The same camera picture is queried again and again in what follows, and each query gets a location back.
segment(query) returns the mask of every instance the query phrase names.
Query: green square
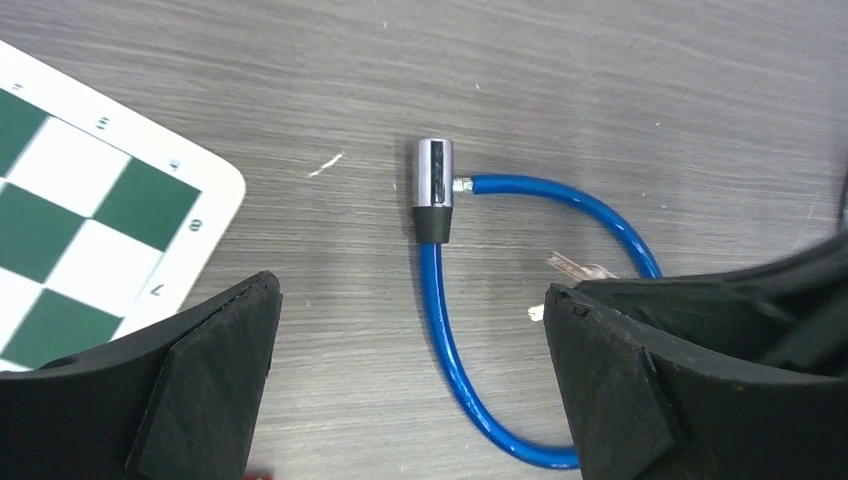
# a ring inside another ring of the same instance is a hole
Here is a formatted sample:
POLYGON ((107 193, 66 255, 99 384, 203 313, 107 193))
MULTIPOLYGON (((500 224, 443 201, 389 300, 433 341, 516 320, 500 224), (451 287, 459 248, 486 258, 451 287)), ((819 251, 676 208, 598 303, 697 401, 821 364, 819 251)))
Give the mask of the green square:
POLYGON ((38 107, 0 90, 0 177, 8 176, 45 118, 47 113, 38 107))
POLYGON ((29 368, 102 345, 121 319, 44 290, 0 357, 29 368))
POLYGON ((191 185, 133 158, 94 219, 164 251, 198 195, 191 185))
POLYGON ((0 191, 0 268, 43 283, 83 218, 12 184, 0 191))

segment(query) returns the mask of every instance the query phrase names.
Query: blue cable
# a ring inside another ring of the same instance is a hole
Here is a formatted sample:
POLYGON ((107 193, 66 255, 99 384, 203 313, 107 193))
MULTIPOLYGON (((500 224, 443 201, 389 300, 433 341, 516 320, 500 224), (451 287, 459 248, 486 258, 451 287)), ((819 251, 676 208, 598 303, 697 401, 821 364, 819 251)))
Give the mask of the blue cable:
MULTIPOLYGON (((575 188, 561 183, 519 175, 476 175, 471 177, 475 195, 517 194, 547 198, 574 207, 597 220, 622 243, 639 273, 648 278, 662 276, 650 249, 636 230, 612 208, 575 188)), ((545 447, 513 435, 486 410, 465 374, 450 329, 440 244, 421 244, 421 291, 427 325, 442 371, 454 397, 477 428, 513 457, 542 468, 580 468, 574 447, 545 447)))

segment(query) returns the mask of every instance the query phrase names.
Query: silver metal cylinder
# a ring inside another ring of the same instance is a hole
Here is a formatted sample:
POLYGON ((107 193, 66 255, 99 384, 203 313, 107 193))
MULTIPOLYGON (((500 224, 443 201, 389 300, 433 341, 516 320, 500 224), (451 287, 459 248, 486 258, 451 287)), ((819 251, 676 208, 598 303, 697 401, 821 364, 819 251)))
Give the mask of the silver metal cylinder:
POLYGON ((420 140, 412 174, 414 207, 453 206, 453 142, 443 138, 420 140))

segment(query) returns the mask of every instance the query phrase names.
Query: green and white chessboard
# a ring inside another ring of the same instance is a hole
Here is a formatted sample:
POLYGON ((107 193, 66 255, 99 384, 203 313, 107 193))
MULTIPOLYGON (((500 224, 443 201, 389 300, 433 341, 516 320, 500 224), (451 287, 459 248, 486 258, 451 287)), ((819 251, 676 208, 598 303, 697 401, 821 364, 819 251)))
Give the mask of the green and white chessboard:
POLYGON ((223 159, 0 42, 0 371, 175 313, 244 192, 223 159))

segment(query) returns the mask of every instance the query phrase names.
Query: gray wood surface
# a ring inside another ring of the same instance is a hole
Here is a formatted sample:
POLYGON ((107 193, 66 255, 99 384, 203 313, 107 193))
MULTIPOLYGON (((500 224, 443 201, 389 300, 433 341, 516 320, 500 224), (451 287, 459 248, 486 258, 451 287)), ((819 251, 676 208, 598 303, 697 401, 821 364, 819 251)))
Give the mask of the gray wood surface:
MULTIPOLYGON (((832 232, 846 20, 837 0, 4 0, 0 38, 247 178, 189 304, 262 269, 282 282, 253 465, 283 479, 576 479, 497 451, 450 397, 416 301, 405 145, 444 135, 460 172, 586 189, 666 274, 764 262, 832 232)), ((525 309, 561 280, 551 250, 633 270, 574 212, 458 204, 446 281, 469 374, 507 426, 567 444, 525 309)))

